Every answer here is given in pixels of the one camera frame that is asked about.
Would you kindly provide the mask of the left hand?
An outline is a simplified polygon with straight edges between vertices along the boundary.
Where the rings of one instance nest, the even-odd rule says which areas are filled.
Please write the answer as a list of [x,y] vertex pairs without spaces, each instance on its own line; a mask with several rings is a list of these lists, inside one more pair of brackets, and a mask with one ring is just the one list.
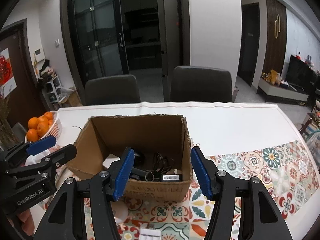
[[34,224],[34,220],[33,220],[31,211],[29,209],[25,210],[24,212],[17,214],[17,217],[22,222],[22,226],[21,226],[22,230],[28,236],[32,236],[34,234],[35,224]]

